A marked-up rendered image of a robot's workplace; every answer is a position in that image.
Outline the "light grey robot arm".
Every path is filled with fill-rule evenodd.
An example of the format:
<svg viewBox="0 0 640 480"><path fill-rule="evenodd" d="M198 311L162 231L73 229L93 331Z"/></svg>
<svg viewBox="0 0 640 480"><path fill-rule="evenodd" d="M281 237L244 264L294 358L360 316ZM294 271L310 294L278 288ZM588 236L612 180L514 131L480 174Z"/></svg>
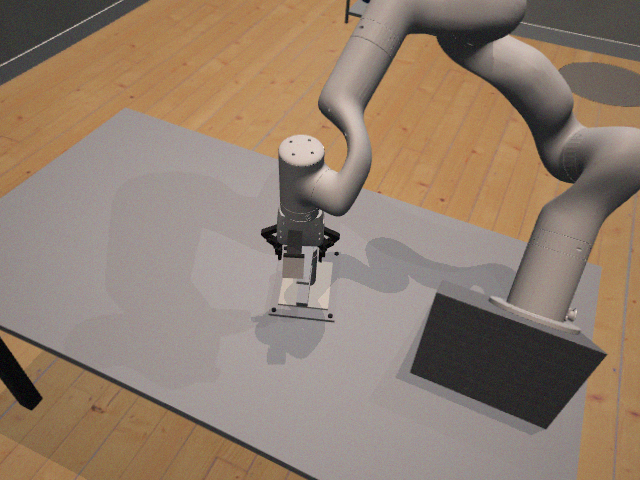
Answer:
<svg viewBox="0 0 640 480"><path fill-rule="evenodd" d="M489 302L579 335L581 329L566 322L577 314L570 304L601 225L640 190L640 129L579 123L572 92L555 66L508 35L526 6L526 0L370 0L318 100L346 139L345 163L340 172L329 168L324 146L312 136L283 140L280 209L301 222L318 210L337 217L349 211L372 163L364 111L406 36L436 34L455 63L494 86L520 113L547 171L573 184L541 209L507 300L490 296Z"/></svg>

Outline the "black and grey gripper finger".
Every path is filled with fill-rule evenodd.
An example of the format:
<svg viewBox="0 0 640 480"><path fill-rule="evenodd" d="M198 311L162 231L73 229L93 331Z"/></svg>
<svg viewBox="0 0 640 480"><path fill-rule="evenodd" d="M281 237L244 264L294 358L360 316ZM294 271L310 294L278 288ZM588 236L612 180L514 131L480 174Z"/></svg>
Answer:
<svg viewBox="0 0 640 480"><path fill-rule="evenodd" d="M272 234L277 233L277 224L264 228L261 230L261 235L266 239L266 241L273 245L275 249L275 255L278 255L278 260L282 259L282 244L278 243L277 235L274 236Z"/></svg>
<svg viewBox="0 0 640 480"><path fill-rule="evenodd" d="M322 257L325 257L325 251L327 251L329 247L333 246L334 243L340 239L340 233L334 230L331 230L325 226L324 226L324 235L328 236L329 238L326 239L324 237L323 244L320 246L317 246L319 248L319 262L322 262Z"/></svg>

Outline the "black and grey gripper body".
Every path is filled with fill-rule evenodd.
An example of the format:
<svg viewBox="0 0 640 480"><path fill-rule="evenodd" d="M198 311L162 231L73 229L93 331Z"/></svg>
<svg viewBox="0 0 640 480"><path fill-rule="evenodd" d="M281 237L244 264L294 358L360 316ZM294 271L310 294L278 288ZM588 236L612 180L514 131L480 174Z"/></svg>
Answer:
<svg viewBox="0 0 640 480"><path fill-rule="evenodd" d="M303 223L303 224L302 224ZM281 211L280 205L277 215L277 241L287 245L288 230L303 231L302 246L320 246L324 241L324 211L318 210L318 215L308 221L294 221L287 218Z"/></svg>

